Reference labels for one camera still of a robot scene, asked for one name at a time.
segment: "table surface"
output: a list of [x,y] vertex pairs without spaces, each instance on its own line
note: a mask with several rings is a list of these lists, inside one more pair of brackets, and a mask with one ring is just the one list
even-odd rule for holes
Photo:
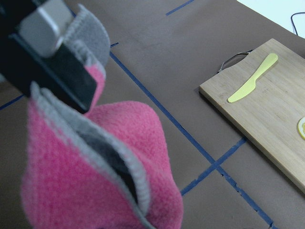
[[[182,228],[304,227],[305,195],[198,92],[221,63],[276,39],[305,57],[305,40],[236,0],[78,3],[104,24],[112,44],[99,103],[135,100],[159,115],[174,180],[184,203]],[[0,84],[0,104],[20,93]],[[31,228],[19,197],[26,165],[26,107],[0,110],[0,225]]]

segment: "black cable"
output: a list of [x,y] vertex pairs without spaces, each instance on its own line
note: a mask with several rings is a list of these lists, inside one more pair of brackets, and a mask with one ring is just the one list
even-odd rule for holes
[[294,24],[294,20],[292,19],[292,17],[295,16],[295,15],[297,15],[297,14],[303,14],[303,13],[305,13],[305,12],[294,13],[294,14],[291,15],[291,17],[290,17],[292,26],[293,26],[293,28],[294,28],[295,33],[296,33],[297,36],[298,36],[298,34],[297,34],[297,31],[296,31],[296,28],[295,28],[295,24]]

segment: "yellow object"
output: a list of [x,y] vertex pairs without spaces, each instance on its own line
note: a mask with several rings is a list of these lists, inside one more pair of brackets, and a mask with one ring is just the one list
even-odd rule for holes
[[275,53],[269,54],[255,73],[239,88],[233,95],[228,98],[229,103],[233,103],[237,100],[244,98],[251,91],[255,89],[255,81],[260,77],[265,71],[267,71],[276,61],[278,57]]
[[300,136],[302,136],[302,138],[305,139],[305,117],[301,118],[301,120],[297,124],[297,130]]

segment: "knife handle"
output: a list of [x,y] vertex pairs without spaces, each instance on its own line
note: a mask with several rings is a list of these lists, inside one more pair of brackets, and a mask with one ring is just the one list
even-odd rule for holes
[[258,67],[258,69],[253,74],[252,78],[254,80],[257,80],[258,77],[260,77],[265,71],[267,71],[278,59],[278,56],[275,53],[269,54],[264,61],[261,63],[261,65]]

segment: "pink towel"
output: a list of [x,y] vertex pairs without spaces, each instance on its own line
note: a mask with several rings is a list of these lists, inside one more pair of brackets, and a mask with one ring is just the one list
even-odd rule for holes
[[35,229],[178,229],[183,216],[160,120],[120,102],[81,115],[35,83],[29,102],[22,203]]

